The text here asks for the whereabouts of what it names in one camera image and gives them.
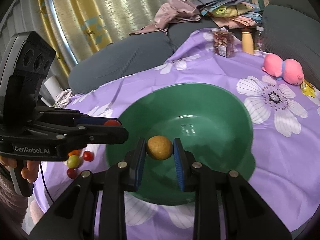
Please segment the left hand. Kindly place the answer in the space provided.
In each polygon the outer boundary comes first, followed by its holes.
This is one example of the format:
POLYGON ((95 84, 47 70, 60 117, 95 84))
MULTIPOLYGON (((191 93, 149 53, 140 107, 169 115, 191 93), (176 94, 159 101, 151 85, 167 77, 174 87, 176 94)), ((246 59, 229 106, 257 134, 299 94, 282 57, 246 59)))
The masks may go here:
MULTIPOLYGON (((1 156, 1 164, 10 171, 11 168, 17 167, 17 161, 15 159, 10 159, 1 156)), ((38 178, 40 168, 40 162, 39 161, 30 161, 28 160, 26 162, 26 165, 21 170, 21 176, 28 181, 28 183, 32 184, 34 183, 38 178)))

